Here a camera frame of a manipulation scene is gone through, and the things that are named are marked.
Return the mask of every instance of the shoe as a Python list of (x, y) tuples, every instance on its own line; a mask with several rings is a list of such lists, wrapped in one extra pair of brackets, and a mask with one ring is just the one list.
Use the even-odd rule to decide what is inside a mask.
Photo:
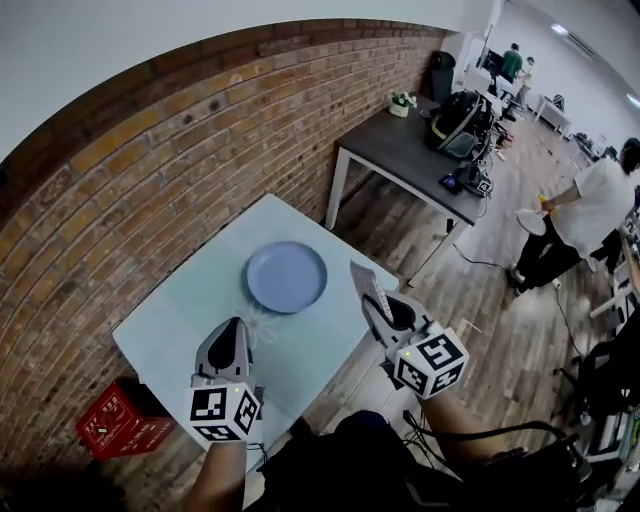
[(584, 260), (587, 262), (587, 266), (589, 267), (589, 270), (591, 270), (591, 273), (595, 274), (596, 271), (598, 270), (598, 267), (596, 265), (596, 260), (591, 256), (587, 256)]
[(511, 279), (517, 281), (518, 284), (524, 283), (524, 276), (520, 273), (515, 265), (509, 265), (509, 275), (511, 276)]

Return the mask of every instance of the desk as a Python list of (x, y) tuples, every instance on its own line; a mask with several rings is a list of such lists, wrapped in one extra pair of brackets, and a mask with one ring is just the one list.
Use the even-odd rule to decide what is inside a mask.
[[(640, 296), (640, 265), (638, 264), (638, 260), (636, 260), (636, 258), (634, 258), (633, 255), (631, 254), (631, 249), (629, 248), (629, 242), (624, 236), (622, 236), (622, 252), (624, 253), (624, 260), (625, 260), (622, 265), (625, 265), (628, 268), (629, 284), (627, 284), (626, 286), (620, 289), (614, 290), (614, 294), (613, 294), (613, 297), (611, 297), (611, 299), (606, 301), (604, 304), (598, 306), (597, 308), (593, 309), (589, 313), (589, 316), (591, 318), (595, 318), (598, 315), (604, 313), (609, 308), (614, 306), (618, 301), (624, 299), (630, 293), (635, 292), (638, 296)], [(616, 269), (615, 273), (617, 273), (622, 268), (622, 265), (620, 265), (620, 267)]]
[(562, 137), (564, 136), (569, 135), (569, 129), (571, 128), (572, 124), (571, 120), (562, 110), (560, 110), (551, 102), (551, 99), (547, 98), (546, 96), (540, 96), (536, 121), (540, 119), (540, 116), (544, 117), (547, 121), (549, 121), (553, 126), (556, 127), (556, 130), (560, 132), (560, 139), (562, 139)]
[(333, 229), (336, 224), (351, 159), (366, 165), (447, 217), (453, 218), (457, 221), (456, 225), (411, 278), (410, 286), (416, 286), (433, 270), (438, 259), (466, 227), (475, 224), (482, 202), (480, 197), (466, 190), (453, 195), (438, 183), (441, 178), (455, 171), (460, 162), (431, 151), (424, 143), (427, 124), (418, 112), (434, 106), (435, 103), (419, 98), (418, 108), (410, 109), (406, 119), (395, 117), (386, 110), (378, 112), (338, 139), (340, 149), (325, 223), (327, 229)]
[[(271, 313), (245, 288), (245, 265), (260, 247), (296, 240), (324, 259), (327, 287), (295, 315)], [(272, 195), (267, 195), (204, 245), (156, 288), (114, 331), (118, 347), (153, 394), (203, 448), (185, 415), (198, 347), (211, 331), (240, 316), (251, 336), (252, 374), (265, 387), (262, 422), (249, 440), (268, 449), (328, 384), (368, 332), (351, 279), (351, 260), (372, 268), (383, 288), (398, 280), (355, 249)], [(249, 451), (247, 469), (261, 458)]]

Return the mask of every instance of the wooden floor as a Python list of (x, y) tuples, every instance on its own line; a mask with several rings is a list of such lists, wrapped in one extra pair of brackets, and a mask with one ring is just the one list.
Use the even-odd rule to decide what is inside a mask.
[[(585, 166), (569, 144), (557, 140), (547, 125), (534, 123), (530, 114), (509, 129), (516, 143), (505, 151), (506, 162), (494, 157), (495, 190), (486, 215), (457, 243), (468, 258), (502, 266), (516, 261), (526, 239), (514, 212), (535, 207), (539, 193), (550, 196), (562, 190), (577, 166)], [(403, 293), (417, 298), (442, 325), (458, 333), (471, 358), (455, 393), (474, 414), (490, 427), (548, 421), (565, 392), (563, 388), (558, 394), (560, 380), (551, 372), (575, 355), (555, 289), (548, 286), (515, 298), (500, 269), (467, 263), (453, 248), (433, 275), (409, 288), (407, 279), (442, 238), (445, 225), (441, 214), (387, 180), (373, 177), (341, 209), (335, 233), (398, 276)], [(602, 326), (589, 320), (588, 311), (607, 297), (606, 276), (591, 274), (581, 263), (561, 282), (560, 302), (579, 349), (586, 352), (603, 336)], [(408, 390), (393, 390), (378, 366), (381, 361), (381, 346), (372, 337), (363, 340), (305, 413), (312, 428), (330, 432), (342, 418), (369, 409), (382, 413), (406, 435), (402, 411), (416, 411), (417, 402)], [(134, 457), (105, 467), (119, 481), (128, 481), (125, 488), (132, 510), (179, 510), (177, 500), (193, 482), (203, 456), (196, 455), (200, 449), (188, 436), (173, 437), (169, 453), (152, 454), (145, 464)], [(536, 449), (546, 438), (522, 432), (510, 442)], [(184, 456), (175, 457), (176, 453)], [(162, 468), (161, 474), (131, 476), (145, 466)], [(245, 502), (256, 499), (262, 488), (260, 474), (248, 475)]]

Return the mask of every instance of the table leg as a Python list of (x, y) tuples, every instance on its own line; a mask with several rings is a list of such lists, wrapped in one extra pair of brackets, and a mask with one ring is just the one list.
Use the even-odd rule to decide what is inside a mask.
[(589, 313), (589, 317), (590, 318), (595, 318), (598, 315), (601, 315), (602, 313), (604, 313), (605, 311), (607, 311), (611, 306), (613, 306), (616, 302), (618, 302), (621, 299), (624, 299), (627, 295), (629, 295), (631, 292), (633, 292), (633, 286), (628, 284), (627, 286), (625, 286), (624, 288), (621, 288), (620, 290), (618, 290), (615, 295), (610, 298), (607, 302), (605, 302), (604, 304), (602, 304), (601, 306), (598, 306), (597, 308), (595, 308), (594, 310), (591, 311), (591, 313)]
[(442, 258), (447, 249), (455, 243), (462, 232), (467, 229), (467, 226), (468, 224), (462, 221), (457, 222), (451, 232), (444, 238), (444, 240), (442, 240), (442, 242), (440, 242), (440, 245), (436, 247), (436, 250), (429, 255), (427, 261), (422, 264), (416, 274), (409, 280), (409, 286), (415, 288), (429, 272), (432, 272), (435, 269), (440, 258)]
[(342, 191), (344, 190), (344, 180), (347, 177), (349, 169), (349, 153), (343, 148), (338, 151), (338, 159), (336, 160), (336, 168), (333, 172), (333, 184), (331, 185), (331, 196), (329, 196), (329, 206), (327, 208), (327, 218), (324, 227), (332, 230), (336, 225), (338, 218), (338, 208), (340, 208), (340, 200), (342, 199)]

